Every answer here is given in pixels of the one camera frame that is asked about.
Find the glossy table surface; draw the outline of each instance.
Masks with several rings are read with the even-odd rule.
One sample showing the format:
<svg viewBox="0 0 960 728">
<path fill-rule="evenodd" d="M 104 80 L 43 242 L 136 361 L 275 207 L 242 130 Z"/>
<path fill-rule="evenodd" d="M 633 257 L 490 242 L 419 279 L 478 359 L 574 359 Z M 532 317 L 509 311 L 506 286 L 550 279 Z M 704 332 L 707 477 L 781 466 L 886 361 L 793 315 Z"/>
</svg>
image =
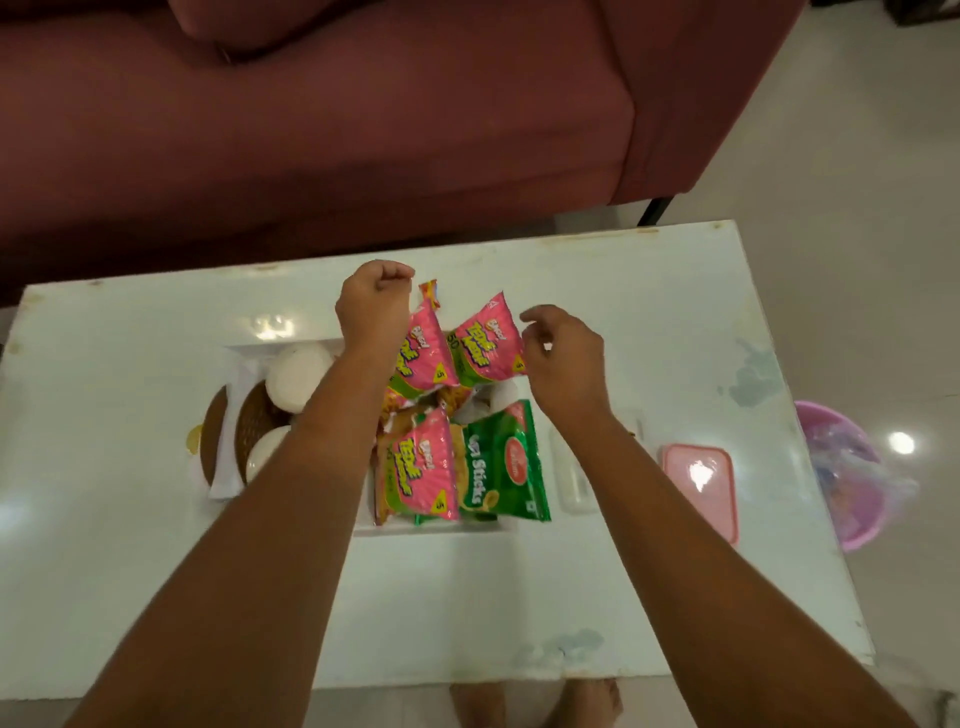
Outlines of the glossy table surface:
<svg viewBox="0 0 960 728">
<path fill-rule="evenodd" d="M 515 314 L 556 303 L 603 334 L 613 405 L 640 413 L 644 445 L 725 449 L 740 553 L 871 661 L 734 223 L 391 256 L 439 279 L 446 328 L 503 290 Z M 184 442 L 227 347 L 337 338 L 341 283 L 368 258 L 28 289 L 0 365 L 0 699 L 90 686 L 216 517 Z M 602 518 L 561 508 L 535 420 L 553 521 L 358 527 L 317 687 L 669 671 Z"/>
</svg>

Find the maroon sofa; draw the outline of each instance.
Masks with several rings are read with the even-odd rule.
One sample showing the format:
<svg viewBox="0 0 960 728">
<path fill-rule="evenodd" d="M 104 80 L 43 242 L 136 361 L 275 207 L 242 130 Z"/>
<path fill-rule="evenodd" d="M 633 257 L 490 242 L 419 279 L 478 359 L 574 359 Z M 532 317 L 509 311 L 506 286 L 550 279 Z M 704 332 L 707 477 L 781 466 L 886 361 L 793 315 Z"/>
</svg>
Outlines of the maroon sofa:
<svg viewBox="0 0 960 728">
<path fill-rule="evenodd" d="M 0 300 L 685 192 L 803 4 L 381 0 L 230 62 L 229 1 L 82 2 L 0 0 Z"/>
</svg>

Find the sofa leg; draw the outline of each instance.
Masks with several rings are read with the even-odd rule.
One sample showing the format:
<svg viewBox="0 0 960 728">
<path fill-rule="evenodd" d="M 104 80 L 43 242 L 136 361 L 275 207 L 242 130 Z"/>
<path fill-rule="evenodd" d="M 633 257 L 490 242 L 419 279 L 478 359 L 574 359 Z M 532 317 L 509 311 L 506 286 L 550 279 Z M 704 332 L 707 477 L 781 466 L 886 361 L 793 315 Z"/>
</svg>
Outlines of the sofa leg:
<svg viewBox="0 0 960 728">
<path fill-rule="evenodd" d="M 638 222 L 636 226 L 638 228 L 649 228 L 656 225 L 671 200 L 673 200 L 672 195 L 670 197 L 655 197 L 650 201 L 650 204 L 647 205 L 647 208 L 643 210 L 643 214 L 640 216 L 640 222 Z"/>
</svg>

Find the white floor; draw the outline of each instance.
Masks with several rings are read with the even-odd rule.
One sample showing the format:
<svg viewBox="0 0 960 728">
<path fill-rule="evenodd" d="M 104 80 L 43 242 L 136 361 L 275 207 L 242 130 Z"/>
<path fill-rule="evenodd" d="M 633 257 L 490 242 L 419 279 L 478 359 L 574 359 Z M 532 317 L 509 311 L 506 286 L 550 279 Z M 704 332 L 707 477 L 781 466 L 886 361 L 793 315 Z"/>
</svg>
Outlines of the white floor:
<svg viewBox="0 0 960 728">
<path fill-rule="evenodd" d="M 794 396 L 845 411 L 878 444 L 915 438 L 913 454 L 886 455 L 920 497 L 849 562 L 881 676 L 921 701 L 960 689 L 958 69 L 960 21 L 897 29 L 872 0 L 806 12 L 662 221 L 735 219 Z M 641 211 L 571 213 L 555 228 L 628 227 Z M 3 328 L 0 311 L 0 340 Z M 512 725 L 534 725 L 556 689 L 511 686 Z M 692 725 L 672 681 L 622 690 L 619 725 Z M 0 704 L 0 725 L 57 726 L 70 708 Z M 316 693 L 307 725 L 325 723 L 454 724 L 441 688 Z"/>
</svg>

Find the hand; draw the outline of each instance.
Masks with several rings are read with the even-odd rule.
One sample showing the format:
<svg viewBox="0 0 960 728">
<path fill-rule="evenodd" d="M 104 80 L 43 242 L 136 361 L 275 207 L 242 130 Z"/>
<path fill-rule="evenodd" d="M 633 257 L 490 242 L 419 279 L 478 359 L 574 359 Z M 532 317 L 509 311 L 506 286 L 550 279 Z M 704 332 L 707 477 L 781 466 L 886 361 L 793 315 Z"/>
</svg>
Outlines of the hand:
<svg viewBox="0 0 960 728">
<path fill-rule="evenodd" d="M 361 352 L 384 380 L 396 365 L 403 337 L 410 327 L 410 279 L 414 269 L 391 260 L 372 260 L 344 281 L 337 318 L 346 353 Z"/>
<path fill-rule="evenodd" d="M 555 305 L 534 306 L 520 321 L 531 322 L 523 331 L 530 389 L 561 434 L 568 423 L 609 413 L 603 337 Z"/>
</svg>

